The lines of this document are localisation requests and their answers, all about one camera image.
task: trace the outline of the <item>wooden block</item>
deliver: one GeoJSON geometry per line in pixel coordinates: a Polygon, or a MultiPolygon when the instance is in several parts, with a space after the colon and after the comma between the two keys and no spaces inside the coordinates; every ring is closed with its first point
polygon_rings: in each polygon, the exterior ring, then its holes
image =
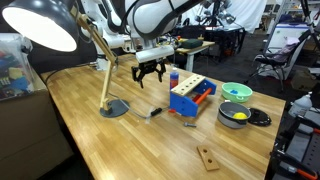
{"type": "Polygon", "coordinates": [[[207,171],[219,169],[218,162],[214,159],[211,150],[206,145],[200,145],[197,148],[207,171]]]}
{"type": "Polygon", "coordinates": [[[191,92],[196,86],[198,86],[206,77],[199,74],[194,74],[188,79],[184,80],[182,83],[174,87],[171,92],[177,94],[178,96],[185,96],[191,92]]]}

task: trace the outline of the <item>wooden table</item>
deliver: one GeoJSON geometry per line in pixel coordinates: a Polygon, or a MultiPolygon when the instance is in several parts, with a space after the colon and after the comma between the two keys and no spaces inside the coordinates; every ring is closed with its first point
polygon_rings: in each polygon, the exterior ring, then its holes
{"type": "MultiPolygon", "coordinates": [[[[145,76],[144,89],[131,77],[134,56],[119,57],[110,93],[127,100],[137,113],[169,105],[169,73],[145,76]]],[[[192,75],[178,70],[180,81],[192,75]]],[[[259,108],[273,120],[269,127],[248,124],[230,129],[217,120],[223,82],[201,104],[196,118],[167,110],[150,123],[131,111],[107,119],[99,114],[104,72],[90,67],[63,70],[50,77],[48,89],[95,179],[263,179],[285,101],[254,92],[243,105],[259,108]],[[196,128],[183,123],[197,124],[196,128]],[[207,171],[197,146],[207,145],[220,169],[207,171]]]]}
{"type": "Polygon", "coordinates": [[[196,48],[192,48],[192,49],[178,48],[176,50],[176,52],[188,55],[187,64],[186,64],[186,70],[192,72],[194,55],[196,53],[198,53],[198,52],[201,52],[201,51],[209,48],[209,46],[212,46],[212,45],[214,45],[214,42],[203,41],[202,46],[199,46],[199,47],[196,47],[196,48]]]}

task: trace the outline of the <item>plastic bottle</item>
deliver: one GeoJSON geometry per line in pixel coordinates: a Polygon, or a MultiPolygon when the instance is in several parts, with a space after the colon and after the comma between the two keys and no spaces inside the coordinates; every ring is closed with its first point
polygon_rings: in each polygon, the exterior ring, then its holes
{"type": "Polygon", "coordinates": [[[312,92],[309,92],[307,95],[302,96],[300,99],[297,99],[292,103],[292,106],[289,110],[289,114],[292,117],[296,117],[297,115],[304,116],[312,107],[312,102],[310,99],[311,94],[312,92]]]}
{"type": "Polygon", "coordinates": [[[172,68],[172,72],[170,72],[170,89],[176,87],[179,84],[179,72],[176,67],[172,68]]]}

